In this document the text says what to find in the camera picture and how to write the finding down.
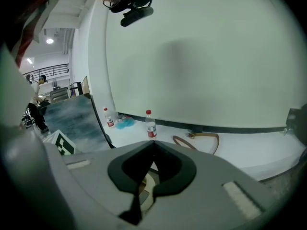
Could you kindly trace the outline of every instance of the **white wall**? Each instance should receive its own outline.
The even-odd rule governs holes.
[[[285,125],[293,68],[302,62],[269,0],[153,0],[152,7],[152,16],[126,28],[122,13],[108,16],[118,112],[152,109],[155,118],[220,127]]]
[[[69,79],[73,83],[73,69],[72,69],[72,48],[68,50],[68,67],[69,67]]]
[[[287,31],[288,43],[291,45],[291,52],[294,55],[295,66],[293,71],[294,85],[291,107],[300,109],[307,103],[307,38],[296,17],[283,0],[271,0],[274,4],[283,26]]]
[[[88,77],[88,36],[90,28],[90,18],[93,7],[90,8],[82,20],[79,29],[75,29],[72,44],[72,71],[73,81],[82,82],[85,76]]]
[[[79,29],[72,46],[74,82],[88,77],[91,96],[102,125],[106,124],[104,106],[116,117],[106,65],[106,21],[108,9],[96,0]]]
[[[64,55],[61,52],[43,54],[36,56],[32,65],[27,62],[26,58],[23,58],[20,65],[20,72],[24,74],[30,71],[60,64],[68,64],[68,54]]]

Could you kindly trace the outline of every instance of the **ceiling light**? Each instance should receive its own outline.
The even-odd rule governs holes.
[[[51,38],[47,39],[46,43],[52,44],[53,43],[53,39],[51,39]]]

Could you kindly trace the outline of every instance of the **black pants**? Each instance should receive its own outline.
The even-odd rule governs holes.
[[[39,129],[44,130],[47,128],[47,126],[44,124],[44,117],[40,115],[37,111],[37,107],[29,103],[29,111],[32,118],[34,118],[36,125],[39,127]]]

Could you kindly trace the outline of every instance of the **white shirt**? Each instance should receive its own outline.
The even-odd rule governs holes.
[[[38,97],[38,92],[39,92],[39,84],[38,84],[38,82],[31,83],[31,87],[34,89],[35,96],[33,98],[31,98],[30,103],[36,105],[35,97]]]

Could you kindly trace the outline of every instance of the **black baseboard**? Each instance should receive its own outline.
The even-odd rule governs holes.
[[[135,120],[145,122],[145,117],[125,114],[132,117]],[[255,133],[270,133],[270,132],[279,132],[283,131],[285,127],[274,127],[274,128],[231,128],[231,127],[216,127],[216,126],[202,126],[202,125],[193,125],[185,124],[178,122],[170,122],[165,120],[155,120],[156,124],[164,125],[175,128],[189,129],[192,132],[212,132],[212,133],[229,133],[229,134],[255,134]]]

